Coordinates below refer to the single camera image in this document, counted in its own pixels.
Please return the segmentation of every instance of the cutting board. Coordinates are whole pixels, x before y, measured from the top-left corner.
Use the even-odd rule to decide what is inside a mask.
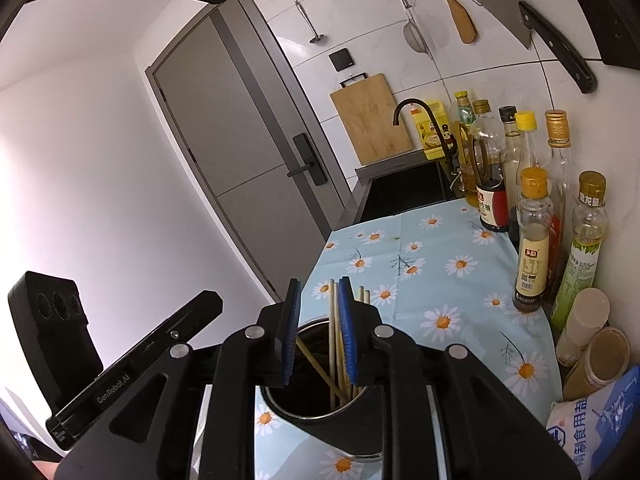
[[[331,101],[363,166],[414,148],[402,117],[392,124],[396,101],[383,74],[332,93]]]

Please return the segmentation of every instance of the wooden spoon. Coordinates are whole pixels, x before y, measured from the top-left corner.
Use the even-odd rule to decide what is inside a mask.
[[[474,27],[474,22],[471,21],[465,7],[457,0],[447,0],[449,9],[451,10],[451,17],[456,24],[458,34],[462,43],[470,44],[476,39],[477,33]]]

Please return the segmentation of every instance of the blue and white salt package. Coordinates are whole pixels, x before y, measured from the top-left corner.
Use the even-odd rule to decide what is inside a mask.
[[[640,404],[634,366],[615,383],[584,399],[555,404],[546,430],[574,460],[582,480],[587,480],[616,447]]]

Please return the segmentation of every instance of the tiled wall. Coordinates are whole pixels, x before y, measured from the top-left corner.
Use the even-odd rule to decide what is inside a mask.
[[[349,76],[385,74],[396,100],[412,96],[449,103],[453,92],[467,89],[486,98],[494,109],[516,105],[536,111],[542,130],[536,138],[546,149],[543,113],[567,110],[572,127],[573,155],[579,171],[597,170],[607,177],[609,236],[603,245],[596,284],[610,297],[611,320],[624,328],[640,357],[640,307],[634,287],[640,253],[640,139],[633,119],[640,103],[640,72],[605,66],[589,25],[576,0],[525,0],[546,16],[589,60],[598,89],[583,95],[534,34],[526,50],[487,10],[473,0],[459,0],[478,30],[478,39],[464,45],[445,0],[409,0],[434,55],[410,50],[402,36],[406,21],[399,0],[300,0],[322,44],[312,37],[293,0],[255,0],[293,66],[316,110],[350,184],[356,181],[358,159],[329,94]],[[349,49],[356,65],[336,73],[327,55]],[[420,143],[412,123],[414,147]]]

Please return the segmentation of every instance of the black bottle cap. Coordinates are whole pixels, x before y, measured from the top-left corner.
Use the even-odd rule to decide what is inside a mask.
[[[498,109],[500,120],[503,123],[514,123],[516,121],[517,108],[515,106],[503,106]]]

